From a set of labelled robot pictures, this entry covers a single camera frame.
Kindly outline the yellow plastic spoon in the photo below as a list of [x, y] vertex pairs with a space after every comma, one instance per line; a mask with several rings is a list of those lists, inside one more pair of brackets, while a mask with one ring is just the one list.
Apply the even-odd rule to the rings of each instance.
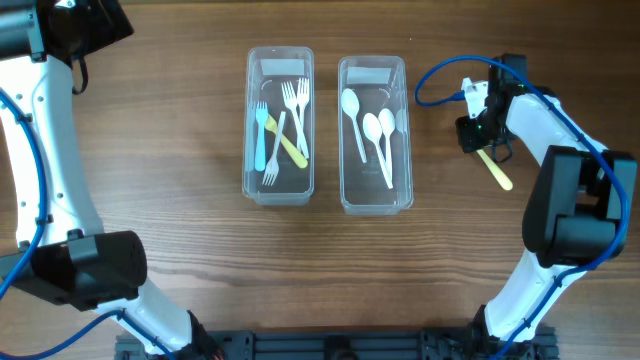
[[505, 191], [513, 189], [513, 183], [509, 177], [498, 167], [498, 165], [489, 157], [489, 155], [482, 149], [478, 149], [476, 153], [481, 160], [487, 166], [490, 173], [493, 175], [500, 187]]

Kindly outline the yellow plastic fork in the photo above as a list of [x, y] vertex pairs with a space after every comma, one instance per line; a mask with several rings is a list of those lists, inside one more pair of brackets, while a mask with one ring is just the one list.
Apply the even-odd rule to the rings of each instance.
[[[276, 120], [269, 116], [266, 129], [272, 132], [274, 135], [277, 134], [278, 124]], [[291, 143], [291, 141], [285, 136], [282, 135], [280, 140], [281, 145], [284, 147], [285, 151], [289, 154], [290, 158], [293, 162], [301, 169], [304, 169], [308, 166], [308, 160], [304, 157], [304, 155]]]

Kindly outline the curved white plastic fork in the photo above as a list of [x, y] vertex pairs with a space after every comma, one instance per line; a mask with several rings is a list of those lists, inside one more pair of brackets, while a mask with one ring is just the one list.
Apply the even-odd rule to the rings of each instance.
[[298, 79], [298, 89], [297, 89], [297, 102], [299, 107], [299, 125], [300, 132], [298, 134], [297, 145], [300, 148], [303, 156], [305, 158], [309, 158], [309, 150], [306, 141], [306, 137], [304, 135], [304, 118], [305, 118], [305, 110], [306, 106], [310, 100], [310, 84], [308, 78], [299, 78]]

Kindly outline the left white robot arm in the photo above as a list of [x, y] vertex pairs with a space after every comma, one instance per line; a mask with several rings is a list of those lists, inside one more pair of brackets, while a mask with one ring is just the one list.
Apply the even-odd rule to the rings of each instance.
[[18, 252], [1, 259], [1, 286], [92, 311], [137, 338], [147, 357], [221, 359], [188, 310], [149, 279], [132, 231], [106, 232], [83, 170], [72, 99], [86, 58], [133, 33], [117, 0], [1, 5], [1, 123], [16, 189]]

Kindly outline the thin white plastic fork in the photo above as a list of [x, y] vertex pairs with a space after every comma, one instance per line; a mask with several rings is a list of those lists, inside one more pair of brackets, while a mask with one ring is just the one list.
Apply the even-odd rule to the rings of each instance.
[[286, 121], [286, 112], [282, 111], [277, 124], [276, 137], [273, 144], [272, 155], [266, 165], [262, 184], [265, 186], [273, 186], [279, 173], [279, 164], [277, 160], [278, 150], [283, 135], [284, 123]]

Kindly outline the wide white plastic fork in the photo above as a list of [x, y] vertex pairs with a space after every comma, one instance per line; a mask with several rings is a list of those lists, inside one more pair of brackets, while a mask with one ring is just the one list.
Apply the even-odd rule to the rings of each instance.
[[266, 168], [265, 125], [269, 117], [268, 105], [261, 101], [257, 103], [255, 119], [257, 122], [257, 142], [255, 150], [255, 170], [262, 172]]

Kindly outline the white plastic spoon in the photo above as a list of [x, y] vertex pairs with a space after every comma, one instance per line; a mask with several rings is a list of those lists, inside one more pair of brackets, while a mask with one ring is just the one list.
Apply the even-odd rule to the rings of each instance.
[[385, 161], [389, 174], [392, 174], [391, 135], [395, 130], [395, 118], [388, 108], [383, 108], [378, 116], [383, 135], [385, 136]]
[[382, 137], [382, 127], [378, 118], [372, 113], [366, 113], [363, 117], [363, 130], [365, 137], [374, 144], [381, 171], [389, 189], [393, 188], [392, 180], [386, 166], [386, 161], [380, 147]]
[[357, 115], [359, 113], [360, 104], [356, 93], [350, 89], [345, 88], [341, 94], [341, 106], [343, 112], [351, 119], [354, 128], [354, 137], [356, 145], [358, 147], [359, 155], [362, 163], [367, 162], [366, 152], [362, 141], [362, 136], [357, 122]]

